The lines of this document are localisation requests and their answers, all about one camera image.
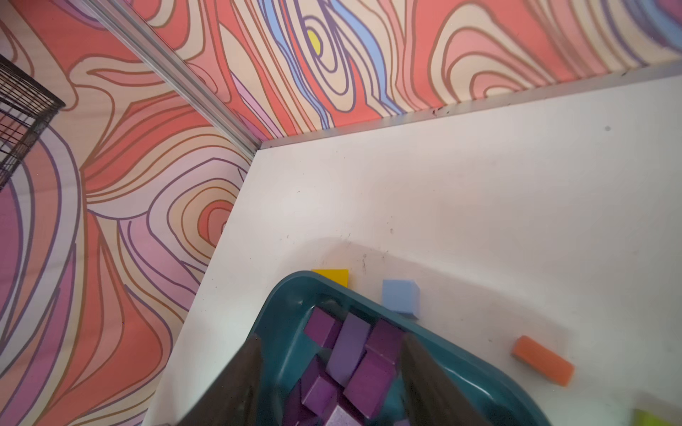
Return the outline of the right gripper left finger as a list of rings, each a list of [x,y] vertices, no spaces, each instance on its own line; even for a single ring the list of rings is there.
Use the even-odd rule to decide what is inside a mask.
[[[179,425],[254,425],[264,361],[262,341],[251,335]]]

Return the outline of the purple cube brick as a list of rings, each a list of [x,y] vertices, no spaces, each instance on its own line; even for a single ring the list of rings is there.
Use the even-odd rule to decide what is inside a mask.
[[[346,399],[367,419],[376,417],[396,377],[396,368],[367,351],[344,390]]]
[[[337,342],[342,322],[325,310],[314,307],[304,333],[323,349],[331,349]]]
[[[315,355],[300,379],[301,403],[315,415],[322,416],[339,394],[337,383],[329,376],[323,359]]]

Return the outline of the light purple brick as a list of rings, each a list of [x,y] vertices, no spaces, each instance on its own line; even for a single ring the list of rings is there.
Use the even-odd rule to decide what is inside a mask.
[[[326,367],[327,374],[340,386],[346,387],[350,382],[364,354],[370,329],[364,319],[353,313],[346,315]]]

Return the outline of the teal plastic storage bin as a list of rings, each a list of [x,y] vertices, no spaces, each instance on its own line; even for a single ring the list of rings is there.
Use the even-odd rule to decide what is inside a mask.
[[[342,319],[348,312],[369,324],[388,321],[412,333],[468,401],[493,425],[547,425],[549,419],[518,383],[488,362],[319,274],[301,271],[282,279],[262,305],[250,332],[264,360],[257,423],[282,424],[286,398],[321,349],[304,334],[314,308]]]

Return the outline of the purple brick cluster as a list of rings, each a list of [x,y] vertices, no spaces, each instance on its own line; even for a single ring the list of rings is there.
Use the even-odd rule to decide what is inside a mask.
[[[380,319],[371,330],[365,349],[395,365],[400,355],[401,341],[404,335],[405,332],[402,329]]]

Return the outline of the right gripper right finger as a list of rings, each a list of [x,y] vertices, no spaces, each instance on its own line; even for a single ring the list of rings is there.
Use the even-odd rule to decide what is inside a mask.
[[[490,425],[412,334],[401,340],[401,375],[411,425]]]

